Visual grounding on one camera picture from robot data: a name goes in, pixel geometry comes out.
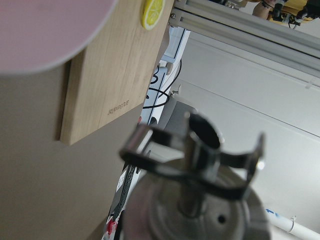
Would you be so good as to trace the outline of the pink plastic cup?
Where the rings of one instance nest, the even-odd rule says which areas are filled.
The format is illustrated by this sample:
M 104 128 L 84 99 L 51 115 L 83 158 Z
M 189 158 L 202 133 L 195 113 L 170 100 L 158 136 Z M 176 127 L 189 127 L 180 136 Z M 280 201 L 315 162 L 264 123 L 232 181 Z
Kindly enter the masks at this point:
M 70 60 L 102 29 L 115 0 L 2 0 L 0 74 L 36 73 Z

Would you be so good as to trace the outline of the glass sauce bottle metal spout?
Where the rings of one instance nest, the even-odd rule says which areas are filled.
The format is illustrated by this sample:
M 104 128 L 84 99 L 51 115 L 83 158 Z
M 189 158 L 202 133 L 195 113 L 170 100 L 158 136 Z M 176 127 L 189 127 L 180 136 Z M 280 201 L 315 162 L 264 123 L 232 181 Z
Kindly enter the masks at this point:
M 265 135 L 242 154 L 201 115 L 185 117 L 185 135 L 136 127 L 120 157 L 145 170 L 122 219 L 126 240 L 269 240 L 269 220 L 252 181 L 261 169 Z

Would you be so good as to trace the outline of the bamboo cutting board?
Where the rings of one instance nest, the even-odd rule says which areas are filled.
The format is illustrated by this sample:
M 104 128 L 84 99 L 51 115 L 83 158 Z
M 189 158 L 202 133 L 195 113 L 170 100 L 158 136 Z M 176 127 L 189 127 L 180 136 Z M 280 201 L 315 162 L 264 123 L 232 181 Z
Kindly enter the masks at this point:
M 93 41 L 71 61 L 60 141 L 72 145 L 139 106 L 154 73 L 173 2 L 152 30 L 143 0 L 120 0 Z

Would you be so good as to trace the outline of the aluminium frame post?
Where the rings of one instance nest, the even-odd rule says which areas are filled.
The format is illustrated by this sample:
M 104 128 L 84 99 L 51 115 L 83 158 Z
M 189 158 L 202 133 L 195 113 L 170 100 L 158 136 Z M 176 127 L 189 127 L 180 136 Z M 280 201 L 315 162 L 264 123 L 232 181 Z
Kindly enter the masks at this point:
M 320 85 L 320 40 L 210 0 L 176 0 L 169 24 L 226 43 L 309 76 Z

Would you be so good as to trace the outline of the lemon slice near board centre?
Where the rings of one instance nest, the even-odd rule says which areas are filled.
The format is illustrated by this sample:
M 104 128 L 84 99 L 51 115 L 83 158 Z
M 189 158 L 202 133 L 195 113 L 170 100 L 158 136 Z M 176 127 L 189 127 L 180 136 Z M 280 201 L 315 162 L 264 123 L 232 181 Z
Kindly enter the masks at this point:
M 146 0 L 142 11 L 142 26 L 144 29 L 152 30 L 160 20 L 164 9 L 165 0 Z

